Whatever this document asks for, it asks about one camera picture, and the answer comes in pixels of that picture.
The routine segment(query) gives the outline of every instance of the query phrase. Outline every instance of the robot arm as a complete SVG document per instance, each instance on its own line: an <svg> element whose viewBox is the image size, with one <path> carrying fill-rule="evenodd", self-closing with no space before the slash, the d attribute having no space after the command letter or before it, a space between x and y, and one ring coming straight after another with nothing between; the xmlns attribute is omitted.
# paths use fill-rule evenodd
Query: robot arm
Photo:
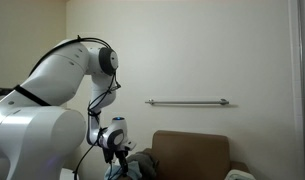
<svg viewBox="0 0 305 180"><path fill-rule="evenodd" d="M88 49L81 42L106 47ZM0 157L11 162L8 179L58 179L64 158L85 135L80 113L58 106L74 97L84 75L91 75L93 82L88 143L118 158L135 147L124 118L114 118L108 128L100 126L101 109L114 101L119 87L117 68L116 53L94 38L63 41L41 58L29 78L0 101ZM23 158L35 154L37 162Z"/></svg>

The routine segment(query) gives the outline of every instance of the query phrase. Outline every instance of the brown couch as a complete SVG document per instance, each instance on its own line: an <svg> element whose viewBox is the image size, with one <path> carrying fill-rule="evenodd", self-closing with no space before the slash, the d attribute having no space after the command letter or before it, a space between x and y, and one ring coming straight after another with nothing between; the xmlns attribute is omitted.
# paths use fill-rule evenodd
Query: brown couch
<svg viewBox="0 0 305 180"><path fill-rule="evenodd" d="M145 151L159 160L158 180L224 180L231 169L249 172L244 163L230 160L225 136L157 131Z"/></svg>

